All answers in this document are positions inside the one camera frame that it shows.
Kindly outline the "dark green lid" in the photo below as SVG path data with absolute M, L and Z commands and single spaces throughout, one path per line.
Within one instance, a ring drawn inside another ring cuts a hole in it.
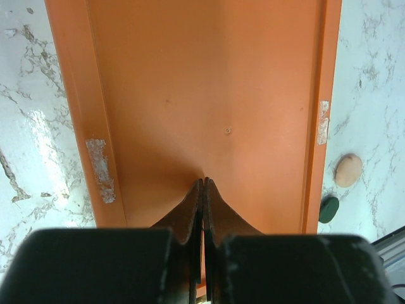
M 329 223 L 336 215 L 340 202 L 335 196 L 326 196 L 321 202 L 318 221 L 322 224 Z

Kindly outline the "pink powder puff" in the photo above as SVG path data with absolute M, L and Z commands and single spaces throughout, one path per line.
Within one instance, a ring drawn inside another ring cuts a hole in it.
M 347 188 L 355 184 L 361 176 L 363 162 L 354 154 L 343 156 L 335 169 L 335 183 L 339 187 Z

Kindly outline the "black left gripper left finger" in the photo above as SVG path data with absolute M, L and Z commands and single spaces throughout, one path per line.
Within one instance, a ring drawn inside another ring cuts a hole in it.
M 20 246 L 2 303 L 195 303 L 203 181 L 152 227 L 46 229 Z

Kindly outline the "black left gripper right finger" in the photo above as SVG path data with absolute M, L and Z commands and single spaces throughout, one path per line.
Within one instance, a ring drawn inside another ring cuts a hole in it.
M 211 303 L 397 303 L 381 258 L 355 235 L 259 232 L 222 198 L 202 193 Z

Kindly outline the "orange drawer box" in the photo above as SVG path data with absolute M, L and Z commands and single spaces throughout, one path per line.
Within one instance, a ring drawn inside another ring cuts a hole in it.
M 314 234 L 340 1 L 47 1 L 99 228 Z

